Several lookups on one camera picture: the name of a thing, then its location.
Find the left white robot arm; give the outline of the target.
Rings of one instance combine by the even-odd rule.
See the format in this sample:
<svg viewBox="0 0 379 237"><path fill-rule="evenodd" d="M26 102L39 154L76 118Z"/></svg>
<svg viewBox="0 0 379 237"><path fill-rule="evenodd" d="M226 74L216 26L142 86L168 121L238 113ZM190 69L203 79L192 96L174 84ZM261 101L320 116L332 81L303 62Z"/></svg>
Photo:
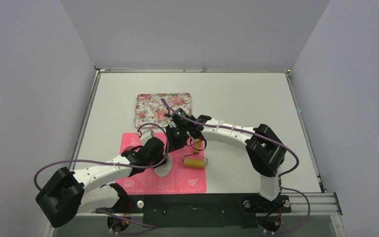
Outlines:
<svg viewBox="0 0 379 237"><path fill-rule="evenodd" d="M115 181L164 165L170 151L169 141L163 142L154 136L141 142L141 145L109 161L89 160L92 164L89 168L70 170L61 167L43 187L38 184L38 175L51 165L37 171L34 176L39 190L36 203L51 226L62 227L77 214L90 210L107 208L114 212L124 211L127 194Z"/></svg>

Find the white dough piece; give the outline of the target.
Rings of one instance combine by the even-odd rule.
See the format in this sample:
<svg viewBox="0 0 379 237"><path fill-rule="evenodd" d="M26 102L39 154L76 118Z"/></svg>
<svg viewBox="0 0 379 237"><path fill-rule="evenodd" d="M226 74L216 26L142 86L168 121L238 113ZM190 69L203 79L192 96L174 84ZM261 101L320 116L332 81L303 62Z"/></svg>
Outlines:
<svg viewBox="0 0 379 237"><path fill-rule="evenodd" d="M165 163L163 165L160 165L154 168L154 172L158 177L164 177L171 171L172 166L173 166L172 157L171 155L168 155L165 160Z"/></svg>

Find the wooden dough roller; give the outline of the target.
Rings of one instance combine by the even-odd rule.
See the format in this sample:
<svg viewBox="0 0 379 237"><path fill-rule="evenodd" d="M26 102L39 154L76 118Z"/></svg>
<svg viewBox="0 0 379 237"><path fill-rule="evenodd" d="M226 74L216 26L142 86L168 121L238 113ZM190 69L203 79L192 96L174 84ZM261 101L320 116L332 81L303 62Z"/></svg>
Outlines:
<svg viewBox="0 0 379 237"><path fill-rule="evenodd" d="M204 170L208 163L208 159L203 153L206 145L207 142L205 140L191 140L189 146L192 148L192 151L183 156L183 167Z"/></svg>

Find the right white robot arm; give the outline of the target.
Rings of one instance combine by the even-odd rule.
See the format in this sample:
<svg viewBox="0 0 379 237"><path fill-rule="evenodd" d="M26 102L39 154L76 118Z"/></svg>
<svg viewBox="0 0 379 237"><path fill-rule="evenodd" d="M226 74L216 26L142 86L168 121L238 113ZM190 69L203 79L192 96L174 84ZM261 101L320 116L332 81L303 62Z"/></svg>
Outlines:
<svg viewBox="0 0 379 237"><path fill-rule="evenodd" d="M242 127L225 123L210 116L195 118L179 108L167 117L172 125L167 126L172 149L182 147L184 139L215 141L245 150L252 167L260 174L259 206L271 211L278 205L281 192L280 166L286 151L273 130L260 124L258 127Z"/></svg>

